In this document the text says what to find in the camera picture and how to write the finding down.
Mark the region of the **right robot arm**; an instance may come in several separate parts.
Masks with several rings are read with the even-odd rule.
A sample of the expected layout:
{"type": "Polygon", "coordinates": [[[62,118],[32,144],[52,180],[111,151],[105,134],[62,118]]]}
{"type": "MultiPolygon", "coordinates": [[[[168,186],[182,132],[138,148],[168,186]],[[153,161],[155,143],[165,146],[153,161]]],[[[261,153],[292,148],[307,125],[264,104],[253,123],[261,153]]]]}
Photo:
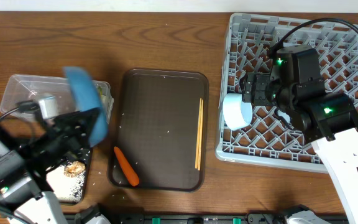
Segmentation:
{"type": "Polygon", "coordinates": [[[274,106],[287,114],[282,122],[312,144],[349,223],[358,223],[358,112],[345,93],[326,92],[316,49],[281,48],[270,73],[248,73],[239,84],[243,102],[274,106]]]}

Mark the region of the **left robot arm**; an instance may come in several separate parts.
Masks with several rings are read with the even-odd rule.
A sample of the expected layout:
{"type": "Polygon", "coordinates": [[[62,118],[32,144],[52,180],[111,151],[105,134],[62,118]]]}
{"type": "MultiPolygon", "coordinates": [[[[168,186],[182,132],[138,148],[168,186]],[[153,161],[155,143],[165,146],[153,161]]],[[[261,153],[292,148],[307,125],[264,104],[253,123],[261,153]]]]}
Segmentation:
{"type": "Polygon", "coordinates": [[[9,113],[0,117],[0,213],[10,223],[66,223],[47,175],[62,165],[77,173],[86,164],[84,151],[92,147],[91,132],[101,110],[59,115],[52,124],[43,119],[36,103],[14,111],[32,113],[45,134],[24,143],[1,126],[9,113]]]}

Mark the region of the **light blue small bowl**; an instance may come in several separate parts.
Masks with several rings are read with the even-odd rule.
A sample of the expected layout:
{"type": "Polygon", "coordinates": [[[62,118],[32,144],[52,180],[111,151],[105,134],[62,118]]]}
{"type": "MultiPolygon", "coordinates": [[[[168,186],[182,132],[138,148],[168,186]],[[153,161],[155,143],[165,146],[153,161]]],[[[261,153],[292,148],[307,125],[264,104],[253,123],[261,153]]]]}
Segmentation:
{"type": "Polygon", "coordinates": [[[223,116],[233,131],[247,127],[253,118],[252,104],[244,103],[241,94],[228,93],[223,100],[223,116]]]}

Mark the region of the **brown food scrap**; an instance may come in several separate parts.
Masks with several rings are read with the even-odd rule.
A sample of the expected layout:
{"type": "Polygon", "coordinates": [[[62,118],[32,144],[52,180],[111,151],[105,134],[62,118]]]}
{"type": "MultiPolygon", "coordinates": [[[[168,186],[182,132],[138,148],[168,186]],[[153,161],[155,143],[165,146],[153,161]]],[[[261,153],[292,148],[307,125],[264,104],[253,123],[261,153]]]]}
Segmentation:
{"type": "Polygon", "coordinates": [[[63,174],[67,177],[73,178],[81,174],[86,169],[85,165],[80,161],[74,161],[65,166],[63,174]]]}

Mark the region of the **large blue plate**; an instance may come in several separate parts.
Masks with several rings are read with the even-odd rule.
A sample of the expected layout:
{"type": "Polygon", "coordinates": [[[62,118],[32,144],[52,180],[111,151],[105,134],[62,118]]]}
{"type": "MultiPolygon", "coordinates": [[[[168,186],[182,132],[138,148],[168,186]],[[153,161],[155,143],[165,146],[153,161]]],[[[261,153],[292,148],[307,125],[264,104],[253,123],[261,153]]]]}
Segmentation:
{"type": "Polygon", "coordinates": [[[71,95],[80,111],[99,109],[99,115],[91,128],[89,145],[98,145],[108,134],[106,112],[97,91],[94,81],[89,73],[80,67],[64,67],[63,73],[68,79],[71,95]]]}

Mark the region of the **orange carrot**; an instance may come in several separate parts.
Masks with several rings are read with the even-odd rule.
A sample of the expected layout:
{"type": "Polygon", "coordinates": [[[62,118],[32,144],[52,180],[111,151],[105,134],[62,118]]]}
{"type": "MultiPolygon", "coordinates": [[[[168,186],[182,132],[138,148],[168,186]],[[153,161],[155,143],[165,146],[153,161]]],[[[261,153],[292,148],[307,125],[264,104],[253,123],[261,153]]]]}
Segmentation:
{"type": "Polygon", "coordinates": [[[114,153],[128,183],[133,187],[138,186],[140,184],[139,176],[132,168],[123,152],[117,146],[114,146],[114,153]]]}

